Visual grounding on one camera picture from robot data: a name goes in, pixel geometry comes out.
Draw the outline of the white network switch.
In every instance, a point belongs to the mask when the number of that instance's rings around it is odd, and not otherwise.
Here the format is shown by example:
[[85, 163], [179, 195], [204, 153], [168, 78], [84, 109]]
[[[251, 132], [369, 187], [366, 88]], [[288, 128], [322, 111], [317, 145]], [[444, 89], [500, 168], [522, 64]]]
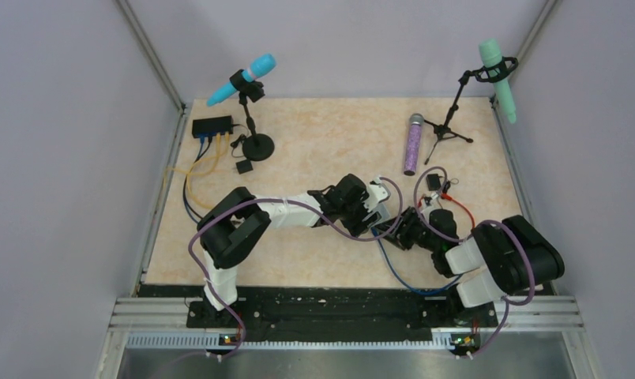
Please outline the white network switch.
[[385, 203], [379, 203], [371, 212], [370, 226], [375, 226], [390, 220], [393, 216], [390, 214]]

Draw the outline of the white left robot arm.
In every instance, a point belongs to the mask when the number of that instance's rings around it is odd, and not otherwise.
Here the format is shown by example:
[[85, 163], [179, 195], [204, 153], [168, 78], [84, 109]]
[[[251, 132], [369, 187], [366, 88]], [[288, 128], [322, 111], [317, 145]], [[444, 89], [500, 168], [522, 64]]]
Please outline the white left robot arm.
[[385, 207], [389, 188], [376, 178], [364, 182], [353, 174], [336, 185], [291, 197], [257, 197], [245, 186], [233, 189], [197, 225], [203, 250], [206, 317], [229, 325], [236, 314], [238, 266], [269, 229], [322, 227], [339, 222], [352, 238], [390, 220]]

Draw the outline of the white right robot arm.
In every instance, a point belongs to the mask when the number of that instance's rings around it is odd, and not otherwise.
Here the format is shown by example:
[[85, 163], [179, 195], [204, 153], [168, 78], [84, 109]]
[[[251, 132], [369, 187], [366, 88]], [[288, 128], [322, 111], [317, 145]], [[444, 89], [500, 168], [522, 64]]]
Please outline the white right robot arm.
[[445, 313], [455, 325], [467, 325], [478, 307], [562, 277], [560, 253], [523, 217], [482, 222], [463, 242], [457, 240], [453, 213], [444, 208], [407, 208], [396, 230], [384, 239], [400, 250], [428, 250], [436, 271], [450, 280], [417, 295], [445, 295]]

